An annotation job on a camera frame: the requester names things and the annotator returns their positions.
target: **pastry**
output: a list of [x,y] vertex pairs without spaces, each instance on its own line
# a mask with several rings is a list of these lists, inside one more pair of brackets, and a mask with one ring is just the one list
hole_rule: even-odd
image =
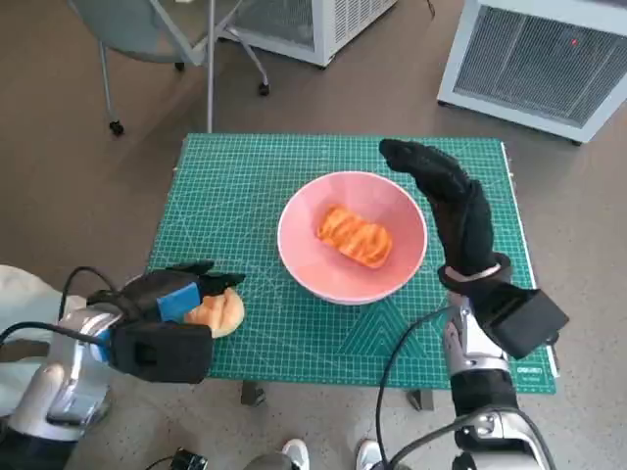
[[383,265],[392,250],[392,237],[385,227],[343,206],[329,208],[316,236],[342,255],[371,268]]
[[219,296],[205,296],[203,302],[185,314],[185,323],[207,325],[214,338],[231,334],[244,320],[244,303],[230,287]]

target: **floor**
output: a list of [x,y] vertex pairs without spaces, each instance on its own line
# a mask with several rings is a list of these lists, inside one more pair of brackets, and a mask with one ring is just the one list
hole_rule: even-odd
[[[491,117],[436,106],[461,0],[400,4],[347,47],[327,71],[263,54],[272,95],[239,48],[219,44],[218,131],[491,136],[506,142],[539,283],[572,318],[558,344],[554,397],[522,404],[559,468],[614,470],[627,459],[627,112],[581,148]],[[61,287],[78,264],[121,282],[141,272],[186,132],[204,127],[202,70],[111,57],[114,99],[126,126],[111,137],[94,40],[62,0],[0,6],[0,259]],[[85,280],[79,292],[96,287]],[[373,436],[375,392],[271,384],[267,404],[238,403],[238,384],[152,385],[118,377],[113,413],[78,446],[69,468],[142,469],[185,446],[212,468],[238,469],[303,437],[312,469],[350,469]],[[390,448],[453,417],[416,414],[388,394]],[[448,468],[451,438],[416,453],[414,468]]]

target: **bowl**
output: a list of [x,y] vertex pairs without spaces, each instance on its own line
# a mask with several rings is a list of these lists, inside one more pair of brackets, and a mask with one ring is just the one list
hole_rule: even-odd
[[[326,211],[338,204],[389,231],[394,245],[381,267],[363,266],[317,239]],[[427,249],[424,215],[410,194],[363,171],[325,174],[299,189],[283,210],[277,238],[294,279],[316,296],[344,306],[370,304],[399,290],[415,275]]]

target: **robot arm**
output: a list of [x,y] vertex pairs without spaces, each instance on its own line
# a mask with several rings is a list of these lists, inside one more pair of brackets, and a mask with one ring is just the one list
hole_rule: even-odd
[[212,331],[182,323],[205,295],[217,295],[242,274],[208,274],[211,262],[152,271],[119,293],[99,292],[58,326],[87,344],[53,335],[46,361],[3,425],[0,468],[60,470],[106,405],[112,368],[151,382],[199,383],[209,372]]
[[[518,409],[506,352],[479,326],[470,300],[461,298],[444,331],[444,351],[457,417],[485,406]],[[454,470],[550,470],[536,430],[516,412],[484,413],[456,432],[463,451]]]
[[[550,453],[518,409],[508,357],[523,358],[556,338],[568,318],[542,291],[509,284],[509,258],[493,251],[491,210],[482,185],[453,157],[417,142],[388,139],[379,151],[392,170],[413,177],[431,206],[444,248],[446,263],[438,274],[454,306],[443,338],[452,398],[458,419],[476,415],[456,432],[463,454],[454,469],[549,470]],[[481,411],[490,407],[510,411]],[[391,464],[416,447],[406,446]]]

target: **white sneaker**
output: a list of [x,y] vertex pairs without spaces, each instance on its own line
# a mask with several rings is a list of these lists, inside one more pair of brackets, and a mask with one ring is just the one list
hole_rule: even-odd
[[288,441],[281,452],[290,457],[301,470],[310,470],[310,453],[300,439]]
[[366,439],[357,454],[357,470],[371,470],[381,461],[381,449],[376,441]]

